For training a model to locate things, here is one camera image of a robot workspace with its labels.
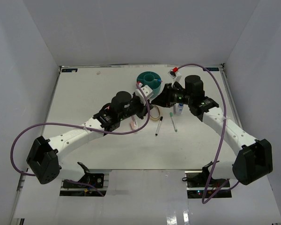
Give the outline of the green capped white marker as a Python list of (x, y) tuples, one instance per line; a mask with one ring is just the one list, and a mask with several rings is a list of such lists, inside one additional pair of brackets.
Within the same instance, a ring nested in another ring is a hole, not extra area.
[(174, 128), (174, 131), (177, 132), (177, 126), (175, 124), (174, 116), (173, 116), (172, 112), (170, 112), (170, 119), (171, 119), (171, 122), (172, 122), (172, 125), (173, 125), (173, 128)]

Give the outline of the black capped white marker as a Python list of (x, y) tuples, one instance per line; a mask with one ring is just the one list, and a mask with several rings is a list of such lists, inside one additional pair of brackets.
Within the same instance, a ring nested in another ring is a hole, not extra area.
[(158, 134), (159, 134), (162, 121), (163, 121), (163, 116), (161, 116), (160, 119), (159, 119), (159, 122), (158, 122), (158, 125), (157, 125), (157, 128), (156, 128), (156, 131), (155, 131), (155, 136), (158, 136)]

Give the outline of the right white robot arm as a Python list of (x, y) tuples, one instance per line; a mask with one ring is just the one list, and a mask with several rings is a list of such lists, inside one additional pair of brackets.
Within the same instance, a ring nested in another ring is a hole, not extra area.
[(170, 108), (174, 104), (189, 107), (190, 112), (211, 127), (231, 147), (236, 155), (233, 162), (217, 162), (203, 167), (203, 183), (213, 187), (219, 179), (236, 179), (248, 185), (273, 171), (272, 146), (266, 139), (258, 140), (243, 131), (224, 116), (223, 110), (205, 95), (203, 82), (197, 75), (185, 78), (185, 87), (179, 83), (166, 84), (153, 104)]

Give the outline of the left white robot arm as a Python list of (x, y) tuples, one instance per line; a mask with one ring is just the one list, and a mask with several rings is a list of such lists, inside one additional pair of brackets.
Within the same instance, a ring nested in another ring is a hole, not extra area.
[(153, 92), (147, 88), (133, 94), (120, 91), (97, 114), (86, 121), (82, 128), (75, 128), (61, 135), (45, 139), (38, 137), (31, 147), (27, 163), (41, 184), (54, 179), (73, 180), (79, 187), (89, 183), (89, 169), (81, 162), (66, 164), (64, 158), (87, 144), (101, 138), (106, 132), (119, 128), (122, 120), (137, 115), (143, 118), (148, 110), (145, 101)]

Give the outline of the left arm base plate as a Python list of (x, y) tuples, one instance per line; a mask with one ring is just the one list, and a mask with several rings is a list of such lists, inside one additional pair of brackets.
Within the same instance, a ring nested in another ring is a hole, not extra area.
[(75, 197), (103, 197), (107, 192), (108, 182), (108, 174), (86, 174), (77, 182), (77, 184), (62, 181), (59, 195)]

